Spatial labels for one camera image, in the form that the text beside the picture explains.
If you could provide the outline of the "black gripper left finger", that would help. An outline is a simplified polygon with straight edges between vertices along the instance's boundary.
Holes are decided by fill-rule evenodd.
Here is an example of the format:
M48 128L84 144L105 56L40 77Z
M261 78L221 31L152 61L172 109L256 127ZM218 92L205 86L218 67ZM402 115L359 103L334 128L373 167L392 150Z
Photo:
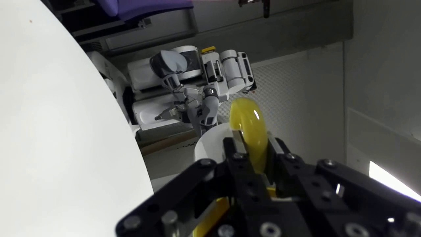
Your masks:
M238 230L238 237L281 237L279 211L248 156L236 151L233 138L225 138L222 144L234 200L227 219Z

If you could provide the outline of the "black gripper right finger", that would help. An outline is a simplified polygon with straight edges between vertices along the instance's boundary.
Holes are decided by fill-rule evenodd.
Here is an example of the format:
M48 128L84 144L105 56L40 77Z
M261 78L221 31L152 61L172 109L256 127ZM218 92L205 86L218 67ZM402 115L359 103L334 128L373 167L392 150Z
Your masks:
M280 139L269 144L267 175L279 197L290 197L310 237L346 237L348 206L317 165L305 163Z

